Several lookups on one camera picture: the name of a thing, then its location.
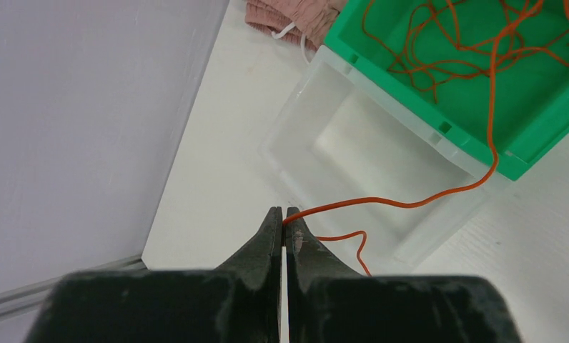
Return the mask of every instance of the white string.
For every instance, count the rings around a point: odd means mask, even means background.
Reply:
[[[302,47],[302,56],[304,58],[305,63],[307,63],[308,65],[310,65],[310,61],[307,59],[307,55],[305,53],[305,34],[302,34],[302,42],[300,44],[300,46]]]
[[[273,39],[281,39],[282,37],[284,37],[286,34],[288,34],[291,30],[293,30],[295,28],[295,23],[291,22],[291,24],[287,25],[284,29],[282,29],[281,32],[274,32],[272,31],[272,38]],[[302,50],[302,56],[304,58],[305,63],[310,64],[310,60],[307,59],[307,54],[305,51],[305,41],[306,41],[306,36],[305,34],[302,33],[302,39],[301,39],[301,50]]]
[[[282,29],[281,32],[276,33],[274,31],[272,31],[272,38],[273,39],[281,39],[282,37],[284,37],[286,34],[289,33],[289,31],[293,30],[295,28],[295,23],[291,22],[291,24],[287,25],[287,27],[285,27],[284,29]]]

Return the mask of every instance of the plastic container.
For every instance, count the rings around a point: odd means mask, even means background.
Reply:
[[[438,88],[438,104],[432,94],[410,85],[403,74],[387,68],[392,55],[362,31],[362,16],[370,0],[350,0],[329,32],[325,43],[350,62],[371,81],[437,129],[470,156],[490,164],[493,160],[486,144],[489,80],[453,80]],[[367,13],[366,30],[394,51],[401,51],[411,11],[425,0],[375,1]],[[444,0],[433,1],[436,8]],[[509,1],[522,8],[524,1]],[[461,42],[474,44],[497,35],[506,25],[499,1],[472,0],[456,7]],[[428,10],[419,10],[414,24],[425,20]],[[454,32],[450,11],[439,15],[442,24]],[[546,1],[539,16],[523,22],[518,31],[526,46],[542,46],[569,28],[561,1]],[[569,61],[569,34],[551,49]],[[509,40],[502,42],[507,48]],[[434,24],[428,24],[416,41],[417,55],[424,62],[462,59],[488,66],[488,56],[457,51]],[[458,72],[474,71],[461,68]],[[494,140],[500,152],[498,171],[516,180],[569,132],[569,68],[547,54],[536,54],[519,61],[497,75]]]
[[[261,147],[271,170],[303,209],[379,196],[417,201],[479,179],[488,166],[457,148],[352,65],[322,46]],[[511,181],[418,209],[365,204],[307,218],[313,232],[369,234],[372,272],[408,272]],[[345,245],[352,261],[360,242]]]

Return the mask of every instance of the white surface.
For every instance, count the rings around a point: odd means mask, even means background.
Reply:
[[[254,32],[243,18],[244,3],[233,1],[144,250],[152,269],[215,267],[252,236],[268,207],[290,205],[257,147],[305,65],[298,46]],[[349,254],[359,243],[329,248],[360,270]],[[366,260],[369,268],[380,263]],[[507,299],[526,342],[569,342],[569,135],[417,272],[482,275]]]
[[[0,0],[0,293],[139,254],[227,0]]]
[[[262,157],[306,209],[375,194],[416,202],[476,182],[488,170],[326,46],[273,129]],[[380,261],[372,273],[408,273],[509,184],[497,173],[475,191],[418,209],[371,204],[329,211],[316,216],[312,229],[332,236],[352,227],[371,231],[364,256]]]
[[[24,341],[38,310],[26,312],[0,322],[0,343],[21,343]]]

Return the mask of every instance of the orange cable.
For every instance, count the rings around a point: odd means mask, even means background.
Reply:
[[[298,212],[296,214],[293,214],[290,217],[287,217],[285,220],[283,220],[283,222],[282,222],[283,225],[287,225],[294,220],[300,219],[302,217],[305,217],[305,216],[308,216],[311,214],[329,211],[331,209],[339,209],[341,207],[353,206],[353,205],[357,205],[357,204],[378,203],[378,204],[386,204],[386,205],[390,205],[390,206],[394,206],[394,207],[399,207],[399,208],[403,208],[403,209],[414,209],[414,208],[424,206],[426,204],[429,204],[430,202],[433,202],[437,199],[440,199],[440,198],[443,198],[443,197],[446,197],[446,196],[449,196],[452,194],[456,194],[456,193],[460,193],[460,192],[466,192],[466,191],[469,191],[472,189],[476,189],[476,188],[480,187],[481,185],[483,185],[495,173],[495,171],[497,170],[497,165],[499,163],[499,155],[497,152],[497,148],[495,147],[495,143],[493,141],[493,119],[495,116],[496,74],[498,72],[501,72],[501,71],[506,70],[507,68],[511,67],[519,59],[523,59],[525,57],[532,56],[533,54],[536,54],[538,52],[544,52],[544,53],[550,55],[553,59],[559,61],[561,64],[565,65],[566,67],[569,67],[569,63],[567,61],[560,58],[557,54],[555,54],[554,52],[552,52],[548,48],[549,46],[551,46],[552,44],[554,44],[555,42],[560,40],[563,36],[568,34],[569,29],[564,31],[561,35],[555,37],[552,41],[547,43],[545,46],[529,46],[529,47],[524,46],[524,44],[525,44],[524,38],[516,31],[516,29],[520,25],[520,23],[522,23],[524,20],[526,20],[529,17],[537,16],[541,12],[541,10],[543,8],[544,0],[538,0],[535,3],[535,5],[533,5],[528,10],[527,10],[527,8],[528,8],[528,5],[530,4],[530,0],[525,0],[525,5],[523,6],[522,10],[514,9],[513,7],[507,5],[505,3],[505,0],[500,0],[500,3],[503,5],[503,10],[505,12],[506,22],[508,23],[508,25],[505,26],[504,29],[502,29],[497,36],[495,36],[491,39],[487,39],[483,42],[480,42],[478,44],[474,44],[472,46],[463,46],[461,44],[461,33],[459,30],[459,21],[458,21],[458,17],[457,17],[457,12],[455,10],[455,5],[461,4],[461,3],[466,2],[466,1],[467,0],[458,0],[456,2],[451,2],[451,0],[446,0],[447,7],[444,9],[440,9],[440,10],[436,11],[434,6],[432,5],[431,0],[428,0],[428,4],[421,4],[417,8],[415,8],[411,14],[411,17],[410,17],[409,28],[407,31],[407,38],[405,39],[405,45],[403,46],[403,50],[400,54],[396,54],[381,39],[379,39],[378,37],[376,37],[375,35],[371,34],[370,32],[368,32],[366,30],[365,22],[366,22],[367,14],[368,14],[369,10],[371,9],[372,5],[375,3],[375,0],[371,0],[369,2],[369,4],[367,5],[367,8],[365,9],[365,12],[362,16],[362,30],[368,37],[370,37],[371,39],[373,39],[377,43],[379,43],[382,47],[384,47],[384,49],[388,50],[392,54],[392,56],[394,57],[394,62],[387,69],[388,71],[395,72],[395,73],[408,74],[410,77],[411,84],[415,88],[417,88],[418,90],[420,90],[420,91],[422,91],[422,90],[433,90],[435,100],[436,100],[435,88],[436,88],[436,86],[438,86],[440,84],[443,84],[445,82],[448,82],[452,79],[457,79],[457,78],[459,78],[459,79],[470,79],[470,78],[473,78],[473,77],[476,77],[479,75],[486,75],[487,77],[489,77],[489,80],[490,80],[490,96],[489,96],[489,106],[488,106],[487,144],[491,150],[491,153],[493,154],[493,163],[491,164],[487,173],[482,178],[480,178],[478,181],[476,181],[472,184],[468,184],[468,185],[462,186],[462,187],[455,187],[452,189],[447,189],[445,191],[441,191],[439,193],[436,193],[436,194],[432,195],[431,197],[428,197],[428,198],[423,199],[423,200],[418,201],[418,202],[410,202],[410,203],[398,202],[395,200],[381,198],[381,197],[364,197],[364,198],[358,198],[358,199],[350,199],[350,200],[345,200],[343,202],[336,202],[333,204],[328,204],[328,205],[315,207],[312,209],[307,209],[307,210]],[[567,16],[567,19],[569,21],[569,0],[563,0],[563,1],[564,1],[564,7],[565,7],[565,15]],[[429,19],[426,19],[425,21],[423,21],[421,24],[419,24],[415,28],[412,28],[413,16],[415,15],[415,12],[422,7],[427,7],[430,10],[431,16]],[[454,25],[455,25],[456,41],[452,40],[450,35],[446,32],[446,30],[444,30],[444,27],[442,26],[440,21],[438,21],[438,19],[437,19],[437,16],[446,9],[449,9],[451,11],[451,14],[452,14],[452,18],[453,18]],[[510,22],[510,17],[509,17],[508,11],[511,11],[511,12],[517,14],[518,18],[516,20]],[[447,39],[450,41],[450,43],[453,44],[453,46],[458,50],[471,51],[471,52],[483,54],[486,51],[481,51],[481,50],[478,50],[476,48],[492,42],[493,48],[491,49],[491,52],[489,53],[489,55],[490,55],[489,69],[481,69],[479,66],[476,66],[476,65],[471,64],[469,62],[465,62],[465,61],[461,61],[461,60],[444,60],[444,61],[433,62],[431,64],[424,64],[419,59],[417,59],[417,57],[415,56],[415,45],[414,45],[415,40],[416,40],[419,32],[421,32],[423,30],[423,28],[430,21],[434,21],[439,26],[439,29],[441,30],[441,32],[447,37]],[[411,36],[412,36],[412,39],[410,41],[410,47],[411,47],[410,50],[411,50],[411,55],[412,55],[413,59],[415,60],[415,62],[413,62],[408,56],[408,48],[407,47],[409,44],[409,38]],[[506,36],[510,36],[510,45],[508,47],[508,51],[505,52],[503,55],[500,55],[498,53],[499,45],[500,45],[501,40]],[[520,48],[517,48],[517,49],[513,49],[514,37],[515,36],[518,38],[518,40],[520,42]],[[414,67],[413,69],[408,69],[405,66],[405,63],[402,61],[402,56],[404,56],[405,59],[408,61],[408,63]],[[510,64],[498,69],[498,67],[504,61],[506,61],[508,59],[512,59],[512,62]],[[466,66],[470,66],[472,68],[475,68],[478,71],[474,74],[456,74],[456,73],[453,73],[453,72],[448,71],[446,69],[442,69],[442,68],[437,67],[438,64],[449,64],[449,63],[451,63],[451,64],[452,63],[464,64]],[[393,69],[393,67],[395,65],[400,65],[403,70],[402,71],[395,71]],[[439,71],[439,72],[442,72],[445,74],[449,74],[450,76],[444,81],[436,82],[434,76],[430,73],[430,70]],[[432,80],[432,86],[428,87],[427,89],[418,88],[415,85],[415,82],[413,79],[413,74],[415,72],[426,73],[430,77],[430,79]],[[356,257],[358,259],[358,262],[360,263],[360,265],[364,269],[364,271],[367,273],[367,275],[370,276],[371,273],[369,272],[369,269],[367,268],[366,264],[362,260],[362,257],[360,256],[362,249],[364,248],[365,243],[367,241],[367,233],[365,231],[356,231],[356,232],[353,232],[351,234],[346,234],[346,235],[338,236],[338,237],[317,237],[317,238],[321,241],[333,242],[333,241],[340,241],[340,240],[344,240],[344,239],[349,239],[351,237],[355,237],[355,236],[358,236],[360,234],[362,235],[362,242],[360,244],[360,247],[357,250]]]
[[[356,237],[359,234],[362,235],[362,242],[360,242],[360,247],[358,247],[358,250],[356,251],[356,258],[358,259],[358,262],[360,262],[360,265],[362,266],[362,268],[365,270],[365,273],[367,273],[368,276],[371,276],[371,272],[369,272],[367,265],[363,262],[362,257],[360,257],[360,253],[362,252],[362,248],[364,248],[365,244],[367,243],[367,232],[364,232],[361,230],[361,231],[353,232],[351,234],[344,234],[343,236],[316,237],[316,238],[318,238],[319,241],[323,241],[323,242],[336,242],[336,241],[342,241],[344,239]]]

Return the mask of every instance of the tangled orange wire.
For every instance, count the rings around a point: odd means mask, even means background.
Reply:
[[[332,209],[339,209],[341,207],[348,207],[348,206],[358,205],[358,204],[378,203],[378,204],[386,204],[386,205],[390,205],[390,206],[394,206],[394,207],[399,207],[399,208],[403,208],[403,209],[414,209],[414,208],[421,207],[421,206],[424,206],[426,204],[429,204],[430,202],[433,202],[437,199],[446,197],[446,196],[451,195],[451,194],[456,194],[456,193],[460,193],[460,192],[469,191],[471,189],[476,189],[476,188],[480,187],[481,185],[483,185],[495,173],[495,171],[497,170],[497,165],[499,163],[498,152],[497,152],[497,149],[496,149],[495,144],[493,142],[493,117],[495,114],[495,75],[498,72],[505,71],[506,69],[509,69],[510,67],[514,66],[521,59],[527,58],[527,57],[532,56],[534,54],[537,54],[539,52],[548,54],[553,59],[555,59],[556,61],[560,62],[562,65],[569,68],[569,63],[567,61],[560,58],[557,54],[555,54],[554,52],[552,52],[549,49],[549,47],[552,46],[552,44],[559,41],[566,34],[568,34],[569,29],[567,29],[563,33],[559,34],[557,37],[555,37],[552,41],[550,41],[549,43],[547,43],[544,46],[525,46],[525,39],[522,36],[522,34],[520,34],[517,31],[517,28],[524,20],[526,20],[530,17],[534,17],[534,16],[539,15],[539,13],[543,9],[544,0],[537,0],[537,2],[532,6],[530,6],[530,0],[525,0],[524,6],[522,9],[516,9],[516,8],[508,5],[506,3],[506,0],[499,0],[499,2],[502,5],[503,11],[504,11],[506,22],[508,24],[500,31],[500,33],[497,36],[494,36],[494,37],[487,39],[485,41],[481,41],[477,44],[473,44],[473,45],[468,46],[468,45],[462,44],[462,34],[460,32],[460,25],[459,25],[459,21],[458,21],[458,17],[457,17],[457,11],[455,9],[456,6],[467,2],[467,0],[457,0],[456,2],[451,2],[451,0],[446,0],[446,2],[447,2],[447,6],[441,8],[441,9],[436,9],[434,4],[432,3],[432,0],[427,0],[426,3],[419,5],[418,7],[416,7],[411,12],[410,20],[409,20],[409,24],[408,24],[407,36],[405,38],[405,45],[403,46],[403,49],[399,54],[396,54],[380,38],[378,38],[374,34],[371,34],[366,29],[367,15],[369,14],[370,9],[372,8],[373,4],[375,3],[375,0],[371,0],[370,3],[367,5],[367,8],[365,9],[365,12],[362,16],[362,30],[367,36],[369,36],[371,39],[376,41],[384,49],[388,50],[392,54],[392,56],[394,57],[394,61],[392,62],[392,64],[387,69],[389,72],[391,72],[393,74],[407,74],[410,78],[411,85],[420,91],[431,91],[435,102],[438,101],[437,92],[436,92],[437,88],[443,84],[446,84],[447,82],[450,82],[454,79],[473,79],[473,78],[479,77],[479,76],[486,76],[489,78],[489,80],[490,80],[490,96],[489,96],[489,107],[488,107],[487,143],[488,143],[488,146],[489,146],[489,148],[493,154],[493,163],[491,164],[491,167],[489,168],[487,173],[482,178],[480,178],[478,181],[474,182],[473,184],[468,184],[467,186],[463,186],[463,187],[456,187],[456,188],[452,188],[452,189],[447,189],[445,191],[434,194],[431,197],[428,197],[428,198],[423,199],[423,200],[418,201],[418,202],[411,202],[411,203],[398,202],[395,200],[381,198],[381,197],[365,197],[365,198],[359,198],[359,199],[351,199],[351,200],[346,200],[343,202],[336,202],[334,204],[328,204],[328,205],[315,207],[313,209],[307,209],[307,210],[298,212],[298,213],[296,213],[290,217],[287,217],[283,221],[283,225],[286,225],[286,224],[288,224],[288,223],[290,223],[296,219],[308,216],[310,214],[329,211]],[[569,21],[569,0],[563,0],[563,8],[564,8],[565,17]],[[430,17],[428,19],[422,21],[417,26],[413,27],[413,25],[412,25],[413,18],[415,17],[416,12],[419,11],[420,9],[427,9],[430,12]],[[442,23],[438,19],[438,16],[447,10],[450,11],[450,13],[452,15],[453,24],[455,27],[455,38],[453,38],[451,35],[449,35],[449,33],[445,30],[444,26],[442,25]],[[513,21],[510,20],[510,12],[514,13],[515,15],[518,16],[516,18],[516,20],[513,20]],[[429,64],[426,64],[426,63],[420,61],[418,59],[418,57],[415,55],[415,41],[416,41],[417,37],[419,36],[420,32],[430,22],[434,22],[438,26],[438,28],[442,32],[442,34],[446,37],[446,39],[458,51],[470,51],[470,52],[474,52],[476,54],[482,54],[482,55],[489,56],[490,57],[489,67],[484,69],[484,68],[481,68],[480,66],[477,66],[475,64],[471,64],[470,62],[457,60],[457,59],[447,59],[447,60],[443,60],[443,61],[436,61],[436,62],[429,63]],[[499,54],[498,52],[499,52],[500,42],[506,36],[510,37],[510,43],[508,45],[508,50],[504,54]],[[520,47],[514,49],[515,42],[518,42]],[[481,46],[491,44],[491,43],[493,44],[493,48],[491,49],[491,51],[482,51],[479,49]],[[442,66],[446,66],[448,64],[460,64],[463,66],[469,66],[470,68],[475,69],[476,72],[469,73],[469,74],[455,73],[453,71],[450,71],[450,70],[442,67]],[[400,66],[400,68],[402,70],[395,69],[396,66]],[[436,78],[432,74],[432,71],[438,71],[440,73],[448,75],[448,77],[442,81],[436,81]],[[415,73],[423,73],[423,74],[427,75],[431,81],[431,86],[426,87],[426,88],[418,87],[417,84],[415,83],[415,80],[414,80]],[[362,266],[362,268],[366,272],[366,274],[370,276],[371,273],[369,272],[369,269],[367,268],[366,264],[362,260],[362,257],[360,256],[362,249],[364,248],[365,243],[367,241],[367,233],[366,232],[357,231],[357,232],[353,232],[351,234],[346,234],[344,236],[318,237],[318,239],[321,241],[339,241],[339,240],[343,240],[343,239],[349,239],[351,237],[355,237],[358,235],[362,235],[362,243],[361,243],[359,249],[357,250],[356,257],[358,259],[358,262],[360,263],[360,265]]]

